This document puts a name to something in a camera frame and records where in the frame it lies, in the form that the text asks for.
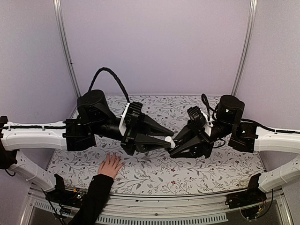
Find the white capped nail polish bottle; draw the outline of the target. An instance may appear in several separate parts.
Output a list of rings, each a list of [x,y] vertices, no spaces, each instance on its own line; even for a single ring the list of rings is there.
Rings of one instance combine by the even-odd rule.
[[[171,149],[176,147],[176,144],[175,144],[175,142],[174,142],[174,140],[172,139],[171,136],[167,136],[165,138],[165,141],[170,143],[170,148]]]

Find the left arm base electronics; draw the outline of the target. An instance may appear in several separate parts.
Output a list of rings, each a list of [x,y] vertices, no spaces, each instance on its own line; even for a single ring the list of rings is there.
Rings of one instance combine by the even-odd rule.
[[[69,212],[69,210],[65,210],[63,206],[80,208],[85,193],[79,188],[66,189],[64,179],[58,174],[54,174],[54,177],[56,182],[54,190],[44,191],[46,200],[49,203],[58,203],[64,212]]]

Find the black sleeved forearm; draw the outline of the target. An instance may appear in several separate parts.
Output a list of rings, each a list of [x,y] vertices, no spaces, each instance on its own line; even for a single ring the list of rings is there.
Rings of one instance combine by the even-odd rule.
[[[92,178],[82,206],[68,225],[94,225],[108,201],[113,178],[99,174]]]

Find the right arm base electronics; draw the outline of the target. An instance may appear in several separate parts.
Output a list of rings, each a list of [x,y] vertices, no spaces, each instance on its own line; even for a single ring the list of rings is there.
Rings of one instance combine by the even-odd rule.
[[[228,194],[226,196],[225,205],[229,209],[246,207],[255,204],[254,207],[241,209],[241,215],[247,221],[257,220],[258,218],[266,215],[274,200],[274,190],[271,190],[271,201],[269,206],[266,208],[267,196],[266,193],[259,189],[259,178],[262,174],[258,173],[250,178],[248,187],[246,190],[238,193]]]

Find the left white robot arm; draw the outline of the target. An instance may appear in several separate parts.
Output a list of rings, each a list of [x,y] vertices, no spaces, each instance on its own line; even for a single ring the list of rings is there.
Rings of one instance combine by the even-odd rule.
[[[173,132],[144,114],[142,106],[127,102],[118,117],[110,110],[103,91],[90,90],[77,99],[76,119],[34,125],[13,123],[1,116],[0,167],[32,181],[59,203],[66,203],[70,194],[64,179],[33,163],[22,149],[83,151],[96,145],[97,136],[120,141],[128,155],[173,148]]]

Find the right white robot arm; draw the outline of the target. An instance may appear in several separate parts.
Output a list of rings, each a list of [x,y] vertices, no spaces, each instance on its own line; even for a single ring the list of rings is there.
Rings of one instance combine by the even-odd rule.
[[[228,146],[240,152],[254,153],[279,151],[300,153],[300,132],[266,127],[242,117],[245,104],[232,95],[223,95],[215,108],[211,108],[205,94],[204,113],[197,107],[187,111],[187,125],[175,136],[165,138],[172,158],[208,158],[216,141],[230,136]]]

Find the person's bare hand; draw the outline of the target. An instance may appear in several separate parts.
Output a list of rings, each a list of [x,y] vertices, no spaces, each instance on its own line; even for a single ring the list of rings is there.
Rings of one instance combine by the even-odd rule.
[[[107,153],[106,158],[101,163],[97,174],[102,174],[115,179],[123,165],[124,163],[120,162],[120,156],[117,156],[115,153],[112,155]]]

